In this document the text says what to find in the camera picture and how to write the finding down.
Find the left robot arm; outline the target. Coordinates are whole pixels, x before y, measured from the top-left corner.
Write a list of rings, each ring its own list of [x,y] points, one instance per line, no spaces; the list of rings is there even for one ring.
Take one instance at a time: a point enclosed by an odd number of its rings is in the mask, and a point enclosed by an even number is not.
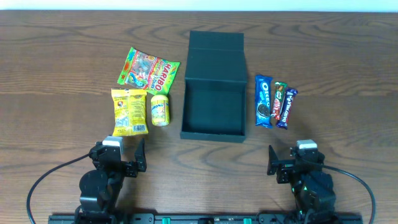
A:
[[[123,216],[115,213],[116,202],[126,177],[136,178],[145,172],[145,140],[141,139],[134,153],[135,159],[122,161],[122,137],[107,136],[93,146],[88,157],[95,166],[79,183],[80,206],[75,210],[74,223],[122,223]]]

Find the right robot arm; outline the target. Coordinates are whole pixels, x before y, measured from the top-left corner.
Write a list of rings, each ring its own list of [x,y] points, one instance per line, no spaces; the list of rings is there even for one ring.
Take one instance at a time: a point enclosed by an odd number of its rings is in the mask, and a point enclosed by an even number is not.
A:
[[[291,160],[280,160],[269,146],[267,175],[276,175],[279,184],[290,184],[296,211],[284,223],[341,223],[335,213],[336,195],[330,174],[322,171],[324,154],[312,140],[300,140],[290,148]]]

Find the purple Dairy Milk bar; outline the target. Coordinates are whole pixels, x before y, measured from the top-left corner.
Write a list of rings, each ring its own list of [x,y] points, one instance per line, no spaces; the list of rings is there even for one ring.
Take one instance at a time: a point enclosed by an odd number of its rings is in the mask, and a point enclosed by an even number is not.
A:
[[[277,121],[278,128],[288,129],[289,116],[291,112],[292,103],[298,91],[294,88],[288,88],[285,93],[284,104],[280,114],[280,119]]]

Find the blue Oreo cookie pack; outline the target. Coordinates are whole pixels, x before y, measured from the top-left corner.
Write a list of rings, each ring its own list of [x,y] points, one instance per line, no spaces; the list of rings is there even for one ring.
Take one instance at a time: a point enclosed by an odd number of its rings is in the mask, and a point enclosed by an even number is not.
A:
[[[255,76],[256,126],[272,128],[271,123],[271,81],[272,77]]]

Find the dark green gift box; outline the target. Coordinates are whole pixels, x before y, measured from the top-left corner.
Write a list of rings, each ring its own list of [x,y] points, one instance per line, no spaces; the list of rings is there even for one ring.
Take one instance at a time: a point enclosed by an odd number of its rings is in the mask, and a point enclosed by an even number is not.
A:
[[[242,143],[247,82],[242,33],[191,31],[181,139]]]

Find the yellow snack bag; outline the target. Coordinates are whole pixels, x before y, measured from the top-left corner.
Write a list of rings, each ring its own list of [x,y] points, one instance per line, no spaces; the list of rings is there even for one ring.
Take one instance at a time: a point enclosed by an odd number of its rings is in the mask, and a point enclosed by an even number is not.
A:
[[[113,136],[136,136],[147,134],[145,90],[112,89],[114,103]]]

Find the red KitKat bar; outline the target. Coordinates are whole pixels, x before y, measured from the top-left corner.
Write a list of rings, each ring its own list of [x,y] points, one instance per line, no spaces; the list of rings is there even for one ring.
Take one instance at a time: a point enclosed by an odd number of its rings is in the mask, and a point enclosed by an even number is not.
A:
[[[286,83],[275,82],[274,102],[272,105],[271,116],[276,120],[280,120],[280,114],[282,110],[282,104],[284,102],[286,88],[287,88]]]

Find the yellow Mentos bottle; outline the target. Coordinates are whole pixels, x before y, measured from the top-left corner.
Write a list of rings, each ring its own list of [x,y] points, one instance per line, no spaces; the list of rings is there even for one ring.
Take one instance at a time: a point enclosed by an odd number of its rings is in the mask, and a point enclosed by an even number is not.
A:
[[[154,126],[166,126],[170,123],[169,99],[165,95],[151,98],[151,118]]]

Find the Haribo sour worms bag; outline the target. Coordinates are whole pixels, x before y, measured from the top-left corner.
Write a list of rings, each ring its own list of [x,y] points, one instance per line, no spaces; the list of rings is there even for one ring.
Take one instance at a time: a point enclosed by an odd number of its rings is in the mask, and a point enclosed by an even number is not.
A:
[[[131,47],[117,83],[131,85],[152,95],[168,95],[179,66],[180,62],[148,55]]]

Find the black mounting rail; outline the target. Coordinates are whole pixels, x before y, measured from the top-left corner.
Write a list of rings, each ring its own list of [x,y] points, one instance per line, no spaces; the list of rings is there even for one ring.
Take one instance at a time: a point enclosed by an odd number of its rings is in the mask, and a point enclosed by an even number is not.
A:
[[[293,215],[262,213],[258,215],[154,215],[135,213],[131,215],[95,218],[82,213],[74,215],[51,215],[48,224],[113,223],[113,224],[274,224],[313,223],[309,220],[295,220]]]

